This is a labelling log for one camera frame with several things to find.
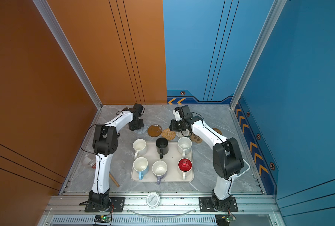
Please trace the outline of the glossy brown round coaster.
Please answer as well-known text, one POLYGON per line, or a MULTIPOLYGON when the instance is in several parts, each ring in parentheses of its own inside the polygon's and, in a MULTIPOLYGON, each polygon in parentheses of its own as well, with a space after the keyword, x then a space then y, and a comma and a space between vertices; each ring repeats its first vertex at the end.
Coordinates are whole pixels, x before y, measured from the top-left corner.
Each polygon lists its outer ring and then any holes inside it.
POLYGON ((151 137, 158 137, 162 133, 162 127, 160 125, 154 124, 148 128, 147 132, 151 137))

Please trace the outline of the rattan woven coaster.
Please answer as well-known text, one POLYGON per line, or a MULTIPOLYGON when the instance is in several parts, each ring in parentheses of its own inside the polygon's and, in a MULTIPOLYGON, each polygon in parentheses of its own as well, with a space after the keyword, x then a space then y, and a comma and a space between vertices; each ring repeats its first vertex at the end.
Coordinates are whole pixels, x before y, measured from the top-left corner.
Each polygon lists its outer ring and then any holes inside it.
POLYGON ((171 131, 170 129, 164 129, 161 133, 161 137, 165 138, 168 141, 171 141, 176 137, 176 132, 171 131))

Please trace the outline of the white speckled mug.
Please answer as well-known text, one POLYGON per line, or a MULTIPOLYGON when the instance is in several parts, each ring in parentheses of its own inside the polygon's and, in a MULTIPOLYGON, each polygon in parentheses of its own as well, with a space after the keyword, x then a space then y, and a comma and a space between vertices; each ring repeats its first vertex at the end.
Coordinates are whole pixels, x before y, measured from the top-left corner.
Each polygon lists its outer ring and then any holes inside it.
POLYGON ((178 151, 183 156, 186 157, 192 149, 192 141, 187 137, 182 137, 178 140, 178 151))

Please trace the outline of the paw shaped wooden coaster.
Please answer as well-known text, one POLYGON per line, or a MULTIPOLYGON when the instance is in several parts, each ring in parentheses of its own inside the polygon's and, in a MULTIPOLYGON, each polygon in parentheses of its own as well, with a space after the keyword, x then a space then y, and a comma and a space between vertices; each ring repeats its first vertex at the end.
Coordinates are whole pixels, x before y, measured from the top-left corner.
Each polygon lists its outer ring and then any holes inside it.
POLYGON ((193 141, 193 142, 195 142, 195 143, 197 143, 197 144, 199 144, 199 143, 202 143, 202 139, 198 136, 198 135, 196 135, 196 134, 192 134, 191 136, 190 136, 190 139, 191 139, 191 141, 193 141))

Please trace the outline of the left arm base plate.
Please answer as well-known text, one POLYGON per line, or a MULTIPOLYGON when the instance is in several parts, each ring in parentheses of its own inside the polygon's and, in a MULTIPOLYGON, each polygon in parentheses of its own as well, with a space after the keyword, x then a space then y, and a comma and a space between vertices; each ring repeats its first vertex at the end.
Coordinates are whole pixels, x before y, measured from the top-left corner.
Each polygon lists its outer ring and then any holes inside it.
POLYGON ((110 197, 107 207, 100 207, 90 201, 87 202, 85 212, 122 212, 125 204, 125 197, 110 197))

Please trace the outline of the brown cork round coaster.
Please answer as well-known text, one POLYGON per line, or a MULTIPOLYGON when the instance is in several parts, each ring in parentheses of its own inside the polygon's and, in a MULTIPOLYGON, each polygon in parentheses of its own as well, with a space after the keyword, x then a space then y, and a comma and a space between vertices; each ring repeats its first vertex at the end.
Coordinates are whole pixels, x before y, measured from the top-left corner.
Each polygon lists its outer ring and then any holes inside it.
POLYGON ((220 134, 220 135, 223 135, 222 134, 222 131, 221 130, 219 130, 218 128, 212 128, 215 132, 217 132, 218 134, 220 134))

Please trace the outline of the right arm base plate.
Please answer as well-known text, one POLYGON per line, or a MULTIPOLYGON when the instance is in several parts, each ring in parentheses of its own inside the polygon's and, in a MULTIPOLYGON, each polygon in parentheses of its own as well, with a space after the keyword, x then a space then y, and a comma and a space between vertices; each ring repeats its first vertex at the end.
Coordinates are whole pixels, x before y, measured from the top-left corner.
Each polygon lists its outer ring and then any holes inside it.
POLYGON ((238 212, 238 204, 234 196, 224 200, 215 197, 200 197, 199 207, 201 212, 238 212))

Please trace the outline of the grey woven coaster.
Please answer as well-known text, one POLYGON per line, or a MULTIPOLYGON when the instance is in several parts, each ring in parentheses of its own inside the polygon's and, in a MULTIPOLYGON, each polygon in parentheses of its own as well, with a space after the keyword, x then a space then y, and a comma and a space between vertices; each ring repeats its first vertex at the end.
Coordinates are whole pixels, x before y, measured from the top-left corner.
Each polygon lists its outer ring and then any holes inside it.
POLYGON ((147 130, 148 130, 148 126, 144 126, 143 128, 141 128, 141 129, 138 129, 138 130, 135 130, 134 132, 136 133, 136 134, 143 134, 143 133, 145 133, 147 130))

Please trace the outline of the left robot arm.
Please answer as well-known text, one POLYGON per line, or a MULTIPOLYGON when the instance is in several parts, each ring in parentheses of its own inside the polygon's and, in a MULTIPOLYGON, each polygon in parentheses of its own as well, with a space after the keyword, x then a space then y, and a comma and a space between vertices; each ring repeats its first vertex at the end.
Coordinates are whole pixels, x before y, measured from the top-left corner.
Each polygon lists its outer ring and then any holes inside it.
POLYGON ((128 125, 131 131, 144 127, 143 119, 145 108, 141 104, 134 104, 132 108, 124 108, 117 116, 105 123, 95 124, 92 147, 96 157, 95 177, 88 200, 80 203, 85 206, 85 212, 111 211, 110 200, 110 168, 113 154, 118 148, 119 131, 128 125))

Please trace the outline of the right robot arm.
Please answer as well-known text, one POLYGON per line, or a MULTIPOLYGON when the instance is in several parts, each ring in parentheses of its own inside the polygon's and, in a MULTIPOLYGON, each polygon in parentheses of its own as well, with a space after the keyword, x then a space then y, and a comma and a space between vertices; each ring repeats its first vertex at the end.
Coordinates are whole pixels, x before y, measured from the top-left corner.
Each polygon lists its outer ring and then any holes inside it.
POLYGON ((214 131, 201 115, 194 116, 187 105, 176 107, 173 114, 175 118, 171 120, 171 131, 188 130, 202 138, 212 149, 213 167, 217 173, 216 185, 211 195, 212 206, 216 211, 229 210, 234 200, 231 195, 233 182, 245 166, 238 141, 214 131))

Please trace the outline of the white multicolour woven coaster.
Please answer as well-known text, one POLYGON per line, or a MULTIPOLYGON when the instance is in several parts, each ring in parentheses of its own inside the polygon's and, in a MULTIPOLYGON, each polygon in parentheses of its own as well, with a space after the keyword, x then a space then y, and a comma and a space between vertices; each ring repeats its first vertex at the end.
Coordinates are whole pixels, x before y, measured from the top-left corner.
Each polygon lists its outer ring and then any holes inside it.
POLYGON ((177 131, 176 132, 176 136, 179 138, 183 138, 183 137, 191 137, 191 132, 189 130, 185 130, 185 131, 177 131))

